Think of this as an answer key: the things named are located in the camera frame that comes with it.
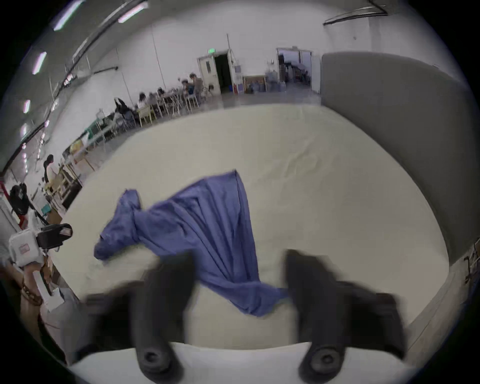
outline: gray partition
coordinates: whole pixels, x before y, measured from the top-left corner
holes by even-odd
[[[455,262],[480,234],[480,120],[469,89],[417,60],[338,52],[322,57],[321,94],[410,174]]]

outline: ceiling light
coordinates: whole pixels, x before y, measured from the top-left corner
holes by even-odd
[[[24,113],[28,113],[29,110],[30,110],[30,100],[26,100],[24,102]]]
[[[130,19],[133,15],[136,15],[138,12],[140,12],[142,9],[148,8],[148,2],[144,1],[141,4],[138,4],[136,7],[133,7],[130,9],[126,14],[124,14],[122,17],[119,18],[119,23],[124,23],[128,19]]]
[[[58,107],[59,104],[59,98],[57,97],[55,101],[53,102],[52,108],[50,109],[51,112],[55,110],[56,107]]]
[[[58,20],[58,22],[55,24],[55,26],[53,27],[53,30],[58,31],[58,30],[62,29],[63,26],[65,25],[65,23],[68,21],[68,19],[71,18],[73,13],[77,10],[78,7],[80,7],[80,4],[82,4],[83,2],[84,2],[84,0],[74,1],[70,5],[70,7],[67,8],[67,10],[63,14],[63,16],[60,18],[60,20]]]
[[[22,135],[22,137],[24,137],[26,134],[27,134],[27,125],[24,124],[21,126],[20,128],[20,134]]]
[[[33,67],[33,71],[32,71],[34,75],[40,72],[40,68],[42,68],[43,60],[45,60],[46,55],[47,55],[46,52],[42,52],[38,55],[38,58],[36,59],[35,67]]]

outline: doorway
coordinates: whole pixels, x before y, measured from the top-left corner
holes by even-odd
[[[218,75],[218,84],[221,93],[233,92],[232,77],[230,75],[230,66],[228,64],[227,54],[215,56],[215,66]]]
[[[310,88],[312,52],[295,48],[277,48],[278,73],[287,88]]]

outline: white tabletop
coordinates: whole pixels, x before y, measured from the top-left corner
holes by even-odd
[[[218,110],[153,126],[128,139],[84,184],[64,222],[73,227],[53,261],[80,297],[139,279],[157,260],[143,246],[103,263],[93,248],[126,188],[147,209],[188,184],[236,169],[245,186],[262,281],[281,286],[283,251],[323,259],[339,278],[400,297],[409,324],[448,273],[444,240],[408,174],[335,112],[307,105]],[[263,318],[242,314],[198,286],[187,342],[254,349],[296,342],[289,301]]]

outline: blue cloth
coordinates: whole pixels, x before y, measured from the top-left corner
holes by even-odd
[[[142,211],[136,190],[120,197],[95,257],[136,243],[160,257],[193,250],[199,280],[244,313],[263,316],[286,296],[258,277],[247,195],[236,171],[202,179]]]

